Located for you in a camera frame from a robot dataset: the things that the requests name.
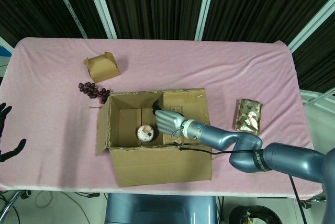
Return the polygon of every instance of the cardboard box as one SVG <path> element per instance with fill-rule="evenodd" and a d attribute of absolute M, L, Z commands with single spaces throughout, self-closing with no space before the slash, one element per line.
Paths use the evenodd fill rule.
<path fill-rule="evenodd" d="M 109 149 L 120 187 L 211 180 L 211 155 L 180 151 L 171 143 L 171 136 L 157 131 L 152 113 L 156 100 L 165 109 L 181 110 L 186 118 L 209 123 L 203 89 L 113 93 L 98 114 L 96 155 Z M 154 127 L 154 140 L 138 140 L 141 125 Z M 194 148 L 210 150 L 188 141 Z"/>
<path fill-rule="evenodd" d="M 94 58 L 87 58 L 84 64 L 87 65 L 87 70 L 95 83 L 120 75 L 114 56 L 109 52 Z"/>

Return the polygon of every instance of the metal pole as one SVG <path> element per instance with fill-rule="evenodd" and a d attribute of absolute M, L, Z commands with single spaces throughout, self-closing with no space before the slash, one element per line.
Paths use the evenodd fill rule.
<path fill-rule="evenodd" d="M 107 7 L 106 0 L 93 0 L 95 7 L 99 13 L 101 22 L 104 26 L 107 38 L 117 39 L 117 35 L 114 29 L 114 24 L 111 20 L 111 16 Z"/>

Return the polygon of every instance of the black curtain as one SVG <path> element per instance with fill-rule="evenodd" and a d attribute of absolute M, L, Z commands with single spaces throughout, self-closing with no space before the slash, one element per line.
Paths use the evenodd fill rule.
<path fill-rule="evenodd" d="M 118 38 L 194 40 L 202 0 L 106 0 Z"/>
<path fill-rule="evenodd" d="M 93 0 L 69 0 L 88 38 L 107 38 Z"/>
<path fill-rule="evenodd" d="M 293 52 L 299 86 L 325 92 L 335 87 L 335 14 Z"/>
<path fill-rule="evenodd" d="M 289 44 L 327 1 L 211 0 L 203 40 Z"/>
<path fill-rule="evenodd" d="M 24 37 L 82 37 L 63 0 L 0 0 L 0 7 L 0 36 L 13 47 Z"/>

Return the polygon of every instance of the pink tablecloth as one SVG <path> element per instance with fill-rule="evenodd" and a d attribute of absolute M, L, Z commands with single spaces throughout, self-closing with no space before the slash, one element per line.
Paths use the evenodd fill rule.
<path fill-rule="evenodd" d="M 15 47 L 0 88 L 13 106 L 0 148 L 27 139 L 20 155 L 0 163 L 3 189 L 51 189 L 151 194 L 289 196 L 285 174 L 235 170 L 229 155 L 213 157 L 212 181 L 119 188 L 109 152 L 96 157 L 98 101 L 78 90 L 90 81 L 85 58 L 112 52 L 121 76 L 99 83 L 114 92 L 206 89 L 214 126 L 232 130 L 239 98 L 261 101 L 264 146 L 312 148 L 289 49 L 283 43 L 26 38 Z M 321 191 L 295 179 L 298 192 Z"/>

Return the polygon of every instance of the small cup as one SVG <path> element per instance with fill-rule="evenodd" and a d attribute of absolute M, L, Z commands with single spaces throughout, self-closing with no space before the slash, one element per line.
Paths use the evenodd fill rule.
<path fill-rule="evenodd" d="M 153 139 L 153 128 L 148 125 L 141 126 L 137 130 L 137 138 L 141 142 L 149 142 Z"/>

